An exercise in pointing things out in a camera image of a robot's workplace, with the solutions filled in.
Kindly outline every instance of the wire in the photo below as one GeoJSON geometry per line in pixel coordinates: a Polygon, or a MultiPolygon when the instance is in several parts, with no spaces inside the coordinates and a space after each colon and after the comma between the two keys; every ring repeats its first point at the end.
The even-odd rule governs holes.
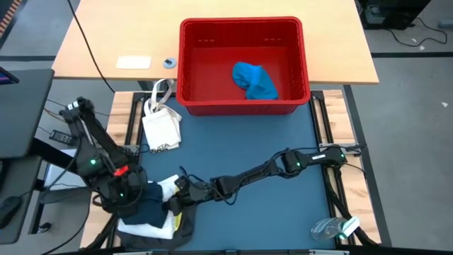
{"type": "Polygon", "coordinates": [[[58,203],[58,202],[61,202],[61,201],[63,201],[63,200],[66,200],[66,199],[68,199],[68,198],[73,198],[73,197],[80,196],[80,195],[83,195],[83,193],[77,193],[77,194],[67,195],[67,196],[65,196],[65,197],[63,197],[63,198],[56,199],[56,200],[54,200],[54,201],[52,201],[52,202],[46,202],[46,203],[42,203],[42,204],[44,204],[44,205],[49,205],[49,204],[53,204],[53,203],[58,203]]]}
{"type": "MultiPolygon", "coordinates": [[[[57,104],[57,105],[59,105],[59,106],[61,106],[61,107],[63,107],[63,108],[66,108],[66,105],[64,105],[64,104],[62,104],[62,103],[58,103],[58,102],[53,101],[53,100],[51,100],[51,99],[46,99],[46,101],[55,103],[55,104],[57,104]]],[[[105,114],[105,113],[99,113],[99,112],[97,112],[97,111],[95,111],[95,113],[100,114],[100,115],[104,115],[104,116],[106,116],[106,117],[110,117],[109,115],[107,115],[107,114],[105,114]]]]}
{"type": "Polygon", "coordinates": [[[138,156],[138,155],[140,155],[140,154],[147,153],[147,152],[149,152],[149,151],[151,151],[151,148],[149,147],[149,145],[147,145],[147,144],[141,144],[141,145],[138,147],[137,151],[136,151],[134,154],[135,154],[135,156],[138,156]],[[144,151],[142,151],[142,146],[147,146],[148,149],[145,149],[144,151]]]}
{"type": "Polygon", "coordinates": [[[59,120],[59,121],[61,121],[61,122],[63,122],[63,123],[66,123],[66,122],[65,122],[64,120],[62,120],[61,118],[58,118],[58,115],[57,115],[56,113],[54,113],[54,112],[52,112],[52,111],[50,111],[50,110],[48,110],[48,109],[46,109],[46,108],[44,108],[44,111],[45,111],[48,115],[50,115],[50,117],[55,118],[55,119],[57,119],[57,120],[59,120]]]}
{"type": "Polygon", "coordinates": [[[420,43],[418,43],[417,45],[410,45],[410,44],[408,44],[408,43],[401,42],[400,40],[398,40],[398,38],[396,37],[395,33],[394,33],[392,30],[389,30],[389,29],[385,29],[385,30],[389,31],[389,32],[393,35],[393,37],[395,38],[395,40],[396,40],[398,43],[401,43],[402,45],[409,46],[409,47],[418,47],[418,46],[422,45],[422,43],[424,43],[426,40],[433,40],[433,41],[438,42],[438,43],[441,43],[441,44],[443,44],[443,45],[446,45],[446,44],[447,44],[447,42],[448,42],[448,35],[447,35],[447,33],[446,33],[445,31],[442,31],[442,30],[439,30],[439,29],[435,29],[435,28],[430,28],[429,26],[427,26],[427,25],[425,24],[425,22],[423,22],[423,20],[422,20],[421,18],[415,18],[415,19],[420,20],[421,23],[422,23],[427,29],[430,29],[430,30],[433,30],[433,31],[437,31],[437,32],[443,33],[443,34],[445,35],[445,41],[442,42],[442,41],[440,41],[440,40],[438,40],[438,39],[434,39],[434,38],[425,38],[425,39],[423,39],[420,43]]]}
{"type": "Polygon", "coordinates": [[[295,149],[291,149],[290,151],[295,151],[295,150],[303,150],[303,149],[326,149],[326,148],[330,148],[330,147],[339,147],[339,148],[343,148],[345,149],[346,151],[352,151],[352,152],[357,152],[357,153],[361,153],[360,150],[358,149],[353,149],[353,148],[359,148],[359,149],[366,149],[367,148],[367,145],[356,145],[356,146],[341,146],[341,145],[329,145],[329,146],[320,146],[320,147],[300,147],[300,148],[295,148],[295,149]]]}
{"type": "MultiPolygon", "coordinates": [[[[71,185],[71,184],[65,184],[65,183],[56,183],[56,184],[54,184],[54,185],[49,185],[49,186],[46,186],[46,187],[43,187],[43,188],[51,188],[51,187],[58,186],[58,185],[66,186],[66,187],[72,187],[72,188],[85,188],[85,187],[83,187],[83,186],[71,185]]],[[[32,190],[29,190],[29,191],[26,191],[26,192],[20,194],[19,196],[20,196],[20,197],[21,197],[21,196],[24,196],[24,195],[26,195],[26,194],[28,194],[28,193],[32,193],[33,191],[34,191],[33,189],[32,189],[32,190]]]]}
{"type": "Polygon", "coordinates": [[[60,244],[59,246],[57,246],[57,247],[55,247],[55,248],[53,248],[53,249],[51,249],[49,251],[46,251],[45,253],[43,253],[41,255],[51,254],[52,252],[58,250],[59,248],[63,247],[67,243],[69,243],[72,239],[74,239],[80,233],[80,231],[84,228],[85,223],[88,220],[88,216],[89,215],[90,215],[90,206],[88,206],[88,210],[86,211],[86,216],[85,216],[84,223],[82,223],[82,225],[80,226],[79,230],[77,230],[77,232],[71,238],[69,238],[67,241],[65,241],[64,243],[60,244]]]}
{"type": "Polygon", "coordinates": [[[47,134],[49,134],[49,135],[51,135],[51,134],[52,134],[51,132],[49,132],[49,131],[45,130],[44,128],[42,128],[42,127],[40,127],[40,126],[38,126],[38,128],[39,128],[39,129],[41,129],[42,131],[46,132],[46,133],[47,133],[47,134]]]}
{"type": "Polygon", "coordinates": [[[92,202],[95,206],[97,206],[97,207],[102,207],[102,203],[96,201],[96,199],[98,199],[98,198],[100,198],[100,197],[101,197],[101,195],[98,194],[98,195],[94,195],[94,197],[91,199],[91,202],[92,202]]]}
{"type": "Polygon", "coordinates": [[[72,4],[71,4],[70,0],[67,0],[67,2],[68,2],[68,4],[69,4],[69,8],[71,8],[72,15],[74,16],[74,19],[75,19],[76,22],[77,22],[77,25],[78,25],[78,27],[79,27],[79,29],[80,29],[80,32],[82,33],[82,36],[84,37],[84,40],[85,40],[85,43],[86,43],[86,47],[88,48],[88,51],[90,52],[91,59],[93,60],[93,63],[94,63],[94,65],[96,66],[96,69],[98,70],[99,75],[101,76],[102,80],[105,82],[105,85],[107,85],[107,87],[108,87],[113,93],[115,93],[115,91],[112,89],[112,87],[111,87],[110,84],[107,82],[107,80],[105,79],[105,77],[102,75],[102,72],[101,72],[101,70],[99,69],[98,63],[97,63],[96,60],[94,59],[94,56],[93,56],[93,53],[92,53],[92,51],[91,51],[90,45],[88,44],[88,40],[86,39],[86,36],[85,36],[85,32],[84,32],[84,30],[82,29],[82,26],[80,25],[79,19],[78,19],[77,16],[76,16],[76,12],[74,11],[74,7],[72,7],[72,4]]]}
{"type": "Polygon", "coordinates": [[[214,191],[221,199],[222,201],[224,201],[227,205],[234,205],[236,203],[236,200],[238,198],[238,194],[239,194],[239,190],[241,189],[241,185],[243,183],[243,181],[246,179],[246,177],[243,177],[238,185],[236,187],[234,187],[233,189],[233,193],[234,193],[234,198],[232,200],[232,202],[228,201],[216,188],[214,187],[209,187],[209,186],[206,186],[206,187],[199,187],[197,186],[196,183],[194,183],[193,181],[190,180],[190,177],[193,177],[194,179],[196,179],[197,181],[199,182],[202,182],[202,183],[207,183],[206,181],[204,181],[203,179],[201,179],[200,177],[196,176],[195,174],[188,174],[187,171],[184,169],[184,167],[182,166],[179,166],[179,169],[183,172],[183,175],[187,176],[188,177],[188,180],[189,182],[198,190],[201,190],[201,191],[206,191],[206,190],[212,190],[214,191]]]}
{"type": "Polygon", "coordinates": [[[349,163],[345,163],[345,165],[352,166],[352,167],[354,167],[354,168],[356,168],[356,169],[359,169],[360,171],[363,172],[363,174],[365,174],[365,170],[362,169],[362,168],[360,168],[360,167],[358,167],[358,166],[354,166],[353,164],[349,164],[349,163]]]}
{"type": "MultiPolygon", "coordinates": [[[[77,145],[77,149],[76,149],[76,153],[74,154],[74,156],[72,157],[71,161],[68,163],[68,165],[66,166],[66,168],[61,172],[61,174],[49,185],[49,187],[52,187],[53,185],[56,184],[56,182],[58,180],[61,179],[61,177],[63,177],[63,175],[69,170],[69,168],[71,168],[71,166],[76,162],[76,158],[77,156],[79,155],[79,152],[80,152],[80,146],[81,146],[81,139],[78,139],[79,143],[77,145]]],[[[42,196],[41,196],[41,200],[49,193],[50,191],[50,188],[46,189],[43,193],[42,193],[42,196]]]]}

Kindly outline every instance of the white card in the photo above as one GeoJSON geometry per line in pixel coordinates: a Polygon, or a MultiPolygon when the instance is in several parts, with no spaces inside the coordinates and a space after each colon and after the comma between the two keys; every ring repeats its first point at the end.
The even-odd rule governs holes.
{"type": "Polygon", "coordinates": [[[151,57],[146,56],[121,56],[116,62],[118,69],[149,69],[150,66],[151,57]]]}

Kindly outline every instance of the wooden table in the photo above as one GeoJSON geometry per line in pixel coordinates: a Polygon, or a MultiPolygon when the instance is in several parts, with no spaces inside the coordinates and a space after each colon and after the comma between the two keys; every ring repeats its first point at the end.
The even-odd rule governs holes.
{"type": "MultiPolygon", "coordinates": [[[[295,16],[304,31],[309,81],[379,82],[354,0],[81,0],[76,11],[107,79],[176,78],[163,61],[178,58],[179,26],[186,18],[295,16]],[[120,56],[152,58],[150,69],[117,69],[120,56]]],[[[100,78],[73,20],[52,65],[55,78],[100,78]]]]}
{"type": "MultiPolygon", "coordinates": [[[[125,143],[133,93],[134,92],[117,92],[113,99],[107,132],[118,145],[123,145],[125,143]]],[[[348,110],[346,108],[345,99],[343,98],[343,92],[341,90],[328,90],[323,91],[323,94],[334,142],[338,144],[355,143],[355,136],[352,131],[348,110]]],[[[318,120],[322,123],[319,104],[316,102],[315,107],[317,109],[316,112],[318,113],[318,120]]],[[[139,103],[137,105],[136,121],[132,129],[132,144],[137,140],[138,124],[141,114],[142,105],[139,103]]],[[[321,133],[321,138],[323,142],[327,142],[325,133],[321,133]]],[[[347,155],[347,159],[349,164],[362,167],[359,157],[347,155]]],[[[341,172],[345,196],[351,215],[358,216],[362,229],[371,239],[380,242],[379,232],[367,189],[367,182],[365,181],[363,173],[359,169],[347,165],[342,167],[341,172]]],[[[329,174],[331,175],[331,178],[333,178],[333,172],[331,171],[329,174]]],[[[81,247],[84,247],[93,241],[109,217],[110,215],[102,211],[102,209],[91,206],[91,213],[84,228],[81,247]]]]}

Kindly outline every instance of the blue tabletop surface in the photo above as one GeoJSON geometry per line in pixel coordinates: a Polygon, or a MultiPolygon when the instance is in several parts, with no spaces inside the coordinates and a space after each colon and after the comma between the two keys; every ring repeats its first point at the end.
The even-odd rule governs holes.
{"type": "MultiPolygon", "coordinates": [[[[181,165],[209,181],[240,174],[287,147],[316,146],[309,104],[289,115],[210,117],[189,115],[174,98],[167,106],[183,117],[182,142],[178,149],[142,155],[150,180],[180,175],[181,165]]],[[[144,134],[142,142],[147,143],[144,134]]],[[[233,206],[199,205],[193,238],[179,250],[330,249],[333,240],[310,235],[311,227],[327,217],[321,168],[310,166],[296,178],[274,176],[243,187],[233,206]]]]}

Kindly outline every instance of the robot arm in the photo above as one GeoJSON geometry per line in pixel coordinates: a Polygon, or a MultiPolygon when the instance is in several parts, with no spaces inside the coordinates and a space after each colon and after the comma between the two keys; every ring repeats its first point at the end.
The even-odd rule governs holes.
{"type": "Polygon", "coordinates": [[[264,164],[235,176],[219,176],[210,179],[210,183],[201,180],[193,183],[188,175],[181,176],[175,181],[180,189],[178,202],[173,201],[173,207],[221,201],[232,197],[241,187],[247,186],[269,176],[280,176],[286,179],[298,176],[305,168],[315,164],[327,166],[342,166],[347,160],[340,147],[328,147],[322,152],[303,154],[297,150],[278,152],[264,164]],[[278,167],[276,160],[281,158],[284,169],[278,167]]]}
{"type": "Polygon", "coordinates": [[[100,194],[103,209],[120,217],[137,212],[136,203],[147,187],[147,175],[134,153],[115,144],[94,115],[90,100],[79,97],[59,113],[79,148],[70,171],[100,194]],[[95,146],[95,140],[103,148],[95,146]]]}

